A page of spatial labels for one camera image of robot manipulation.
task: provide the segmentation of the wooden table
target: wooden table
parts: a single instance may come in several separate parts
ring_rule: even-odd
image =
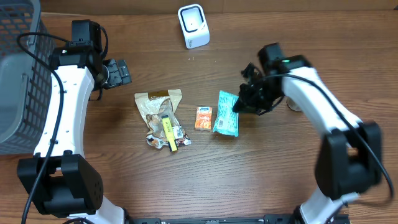
[[[304,54],[328,88],[364,121],[383,130],[383,158],[398,186],[398,13],[395,11],[275,12],[207,15],[211,40],[187,50],[177,15],[44,17],[51,34],[70,39],[71,21],[91,19],[109,35],[110,58],[124,58],[132,84],[90,102],[84,135],[88,162],[105,196],[133,217],[250,217],[290,213],[316,187],[320,137],[302,113],[282,103],[264,116],[241,114],[239,137],[195,131],[197,106],[212,106],[220,90],[238,94],[240,70],[263,45]],[[180,88],[176,116],[192,145],[171,154],[145,141],[147,127],[134,94]],[[0,157],[1,223],[19,223],[27,194],[16,175],[22,156]],[[387,198],[385,181],[361,198]],[[398,203],[345,210],[353,223],[397,223]],[[61,223],[32,206],[29,223]]]

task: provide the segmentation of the wooden tabletop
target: wooden tabletop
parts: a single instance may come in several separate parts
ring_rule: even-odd
[[[71,21],[106,28],[109,58],[126,60],[132,83],[89,102],[87,161],[101,174],[104,194],[133,217],[250,217],[291,213],[316,188],[320,137],[302,113],[282,103],[263,116],[239,115],[239,137],[194,130],[197,106],[217,113],[220,90],[238,94],[240,71],[259,65],[257,52],[279,42],[303,54],[336,97],[383,131],[383,163],[398,187],[398,13],[396,11],[275,12],[206,15],[210,43],[187,50],[177,15],[44,17],[51,34],[71,38]],[[177,89],[177,119],[192,145],[177,154],[147,145],[148,128],[134,94]],[[16,175],[22,156],[0,157],[0,223],[19,223],[27,194]],[[388,197],[383,180],[360,202]],[[353,223],[397,223],[398,203],[355,204]],[[61,223],[38,214],[28,223]]]

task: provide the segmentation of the tissue packet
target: tissue packet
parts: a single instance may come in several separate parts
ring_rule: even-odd
[[[214,123],[213,132],[217,131],[220,134],[232,135],[235,137],[239,135],[239,114],[232,111],[232,107],[235,105],[237,100],[238,96],[222,90],[220,91],[217,119]]]

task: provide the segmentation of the plastic basket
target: plastic basket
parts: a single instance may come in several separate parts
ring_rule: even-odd
[[[49,108],[51,73],[16,44],[26,32],[47,32],[39,0],[1,0],[0,154],[33,153]],[[50,37],[32,35],[21,42],[47,63],[55,47]]]

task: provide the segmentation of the packaging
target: packaging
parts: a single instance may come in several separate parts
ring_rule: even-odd
[[[211,114],[213,109],[209,106],[197,108],[197,118],[195,121],[195,129],[199,131],[211,131]]]
[[[225,91],[220,91],[217,119],[214,123],[213,132],[217,131],[220,134],[232,135],[235,137],[239,135],[239,114],[232,111],[232,107],[235,105],[237,100],[238,96]]]
[[[191,144],[190,138],[174,116],[182,99],[181,90],[136,93],[134,96],[141,117],[149,128],[146,136],[149,145],[157,149],[169,145],[162,125],[162,116],[165,115],[170,118],[172,123],[176,145],[186,146]]]

